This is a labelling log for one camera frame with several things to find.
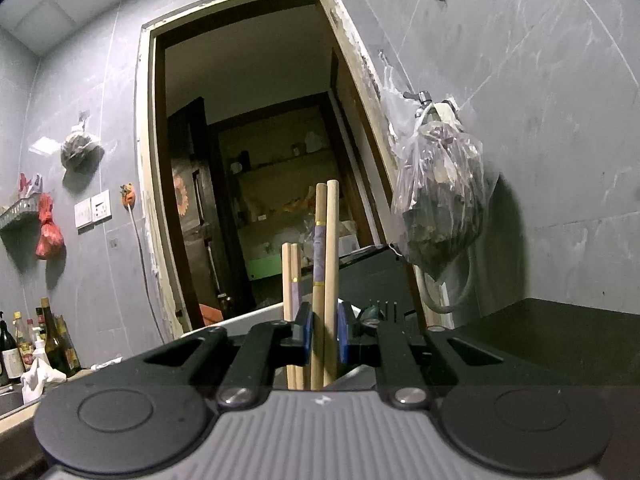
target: light switch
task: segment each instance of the light switch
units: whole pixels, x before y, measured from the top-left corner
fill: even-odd
[[[97,222],[111,216],[111,202],[109,200],[109,190],[91,198],[92,221]]]
[[[93,220],[91,220],[92,215],[90,198],[82,200],[82,202],[78,202],[74,206],[74,217],[76,219],[76,229],[85,227],[93,222]]]

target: black countertop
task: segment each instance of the black countertop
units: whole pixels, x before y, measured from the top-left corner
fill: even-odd
[[[456,329],[578,384],[640,384],[640,316],[528,298]]]

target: metal screw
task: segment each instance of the metal screw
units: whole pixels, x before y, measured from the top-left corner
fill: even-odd
[[[238,408],[254,398],[254,394],[249,388],[234,386],[227,388],[218,395],[218,399],[229,408]]]
[[[421,388],[400,388],[396,391],[396,400],[401,404],[420,404],[427,399],[427,392]]]

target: wooden door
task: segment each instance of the wooden door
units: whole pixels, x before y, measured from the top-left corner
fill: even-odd
[[[204,99],[168,118],[176,203],[198,302],[225,319],[255,307],[233,221],[217,139],[209,139]]]

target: orange pumpkin decoration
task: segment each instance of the orange pumpkin decoration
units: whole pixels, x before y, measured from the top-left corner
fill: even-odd
[[[133,189],[133,184],[129,182],[124,186],[120,186],[120,195],[122,197],[122,205],[133,209],[133,206],[136,205],[136,192]]]

